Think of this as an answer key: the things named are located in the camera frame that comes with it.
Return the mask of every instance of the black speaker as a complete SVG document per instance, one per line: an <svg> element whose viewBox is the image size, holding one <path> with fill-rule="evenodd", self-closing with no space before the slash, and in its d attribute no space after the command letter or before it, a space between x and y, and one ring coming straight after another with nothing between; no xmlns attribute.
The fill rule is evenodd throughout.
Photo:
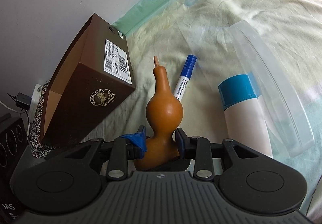
<svg viewBox="0 0 322 224"><path fill-rule="evenodd" d="M0 223L11 223L24 208L10 189L12 174L28 145L22 118L0 117Z"/></svg>

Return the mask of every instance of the ridged gray surface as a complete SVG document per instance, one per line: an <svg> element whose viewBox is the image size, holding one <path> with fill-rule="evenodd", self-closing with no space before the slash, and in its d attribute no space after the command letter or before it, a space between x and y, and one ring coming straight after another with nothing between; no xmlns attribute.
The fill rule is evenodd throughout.
<svg viewBox="0 0 322 224"><path fill-rule="evenodd" d="M61 216L41 216L26 212L17 224L86 223L310 223L299 212L285 216L261 217L234 208L212 183L192 179L189 172L135 171L130 179L110 183L88 207Z"/></svg>

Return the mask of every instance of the white wall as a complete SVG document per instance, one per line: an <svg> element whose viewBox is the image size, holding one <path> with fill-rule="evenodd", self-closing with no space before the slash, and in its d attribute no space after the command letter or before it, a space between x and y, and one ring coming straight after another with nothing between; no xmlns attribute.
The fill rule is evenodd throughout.
<svg viewBox="0 0 322 224"><path fill-rule="evenodd" d="M49 80L94 12L112 24L138 1L0 0L0 100L14 108L7 93L31 96ZM0 115L6 112L0 105Z"/></svg>

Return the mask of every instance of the white power strip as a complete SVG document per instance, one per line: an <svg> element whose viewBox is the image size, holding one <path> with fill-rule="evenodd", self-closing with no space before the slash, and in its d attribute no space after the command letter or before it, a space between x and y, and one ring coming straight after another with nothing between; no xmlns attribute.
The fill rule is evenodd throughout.
<svg viewBox="0 0 322 224"><path fill-rule="evenodd" d="M29 116L29 121L32 124L34 117L35 117L35 113L36 113L36 109L37 109L37 105L41 96L41 89L40 91L38 91L38 89L41 87L41 85L36 84L34 90L33 90L33 96L31 97L31 103L30 103L30 109L28 111L28 116Z"/></svg>

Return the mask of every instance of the barcode sticker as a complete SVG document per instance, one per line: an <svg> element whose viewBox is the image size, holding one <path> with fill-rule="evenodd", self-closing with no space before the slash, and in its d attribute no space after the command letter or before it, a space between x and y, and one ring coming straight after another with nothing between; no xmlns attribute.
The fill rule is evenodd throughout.
<svg viewBox="0 0 322 224"><path fill-rule="evenodd" d="M119 32L119 36L123 39L123 34L121 32Z"/></svg>
<svg viewBox="0 0 322 224"><path fill-rule="evenodd" d="M105 42L104 71L132 85L126 52L108 39Z"/></svg>

